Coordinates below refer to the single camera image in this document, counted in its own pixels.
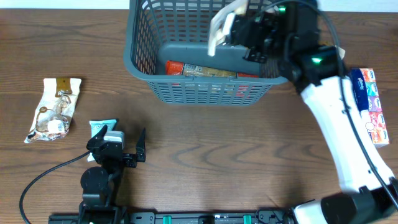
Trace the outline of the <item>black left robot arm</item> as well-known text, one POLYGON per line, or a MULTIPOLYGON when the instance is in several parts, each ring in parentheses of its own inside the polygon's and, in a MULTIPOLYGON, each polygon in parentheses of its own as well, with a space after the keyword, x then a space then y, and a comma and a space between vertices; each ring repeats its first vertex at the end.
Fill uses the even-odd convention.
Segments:
POLYGON ((103 126, 87 143, 98 164, 87 169, 80 184, 83 189, 78 223, 129 223, 126 207, 116 205, 116 197, 125 168, 135 168, 146 161, 146 131, 142 130, 136 143, 136 152, 124 152, 124 133, 103 126))

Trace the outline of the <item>beige rice bag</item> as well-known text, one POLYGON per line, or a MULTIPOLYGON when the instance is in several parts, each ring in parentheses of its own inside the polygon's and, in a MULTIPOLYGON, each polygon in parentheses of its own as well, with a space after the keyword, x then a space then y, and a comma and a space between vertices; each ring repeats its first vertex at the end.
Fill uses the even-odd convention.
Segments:
POLYGON ((244 15, 248 0, 235 0, 222 8, 212 18, 209 29, 208 55, 215 56, 216 46, 225 43, 225 38, 230 35, 234 19, 237 15, 244 15))

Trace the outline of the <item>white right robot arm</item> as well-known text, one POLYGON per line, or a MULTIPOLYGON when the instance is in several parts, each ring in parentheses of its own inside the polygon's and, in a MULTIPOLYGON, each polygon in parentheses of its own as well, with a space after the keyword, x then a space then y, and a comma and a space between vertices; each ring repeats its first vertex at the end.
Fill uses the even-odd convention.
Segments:
POLYGON ((248 49, 246 60, 276 59, 313 113, 336 167, 340 192, 296 205, 291 223, 372 223, 397 211, 397 179, 361 120, 340 39, 316 1, 276 1, 247 13, 247 1, 222 10, 222 33, 248 49))

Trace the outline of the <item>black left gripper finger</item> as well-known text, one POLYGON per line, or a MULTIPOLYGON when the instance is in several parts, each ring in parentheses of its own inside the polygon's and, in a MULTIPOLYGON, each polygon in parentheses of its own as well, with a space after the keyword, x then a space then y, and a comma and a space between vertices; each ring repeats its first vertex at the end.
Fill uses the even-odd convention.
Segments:
POLYGON ((86 145, 87 150, 97 150, 102 147, 102 145, 105 143, 104 136, 108 130, 108 126, 105 124, 99 132, 94 135, 86 145))
POLYGON ((136 143, 136 161, 145 162, 146 161, 146 129, 144 128, 139 136, 139 140, 136 143))

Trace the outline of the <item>blue tissue multipack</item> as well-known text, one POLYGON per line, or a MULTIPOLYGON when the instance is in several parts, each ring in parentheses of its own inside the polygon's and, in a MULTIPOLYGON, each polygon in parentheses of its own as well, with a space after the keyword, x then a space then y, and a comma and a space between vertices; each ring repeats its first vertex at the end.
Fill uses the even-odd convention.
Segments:
POLYGON ((350 71, 354 97, 371 141, 376 148, 389 144, 386 122, 382 113, 379 91, 374 70, 353 68, 350 71))

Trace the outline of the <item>orange spaghetti packet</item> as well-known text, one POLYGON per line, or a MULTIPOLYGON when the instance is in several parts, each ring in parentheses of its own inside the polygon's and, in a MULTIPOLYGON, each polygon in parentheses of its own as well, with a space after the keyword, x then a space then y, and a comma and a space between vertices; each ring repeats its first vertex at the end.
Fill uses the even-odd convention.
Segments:
POLYGON ((189 63, 168 60, 165 64, 167 75, 184 75, 186 77, 215 77, 215 78, 258 78, 258 75, 232 72, 215 68, 203 67, 189 63))

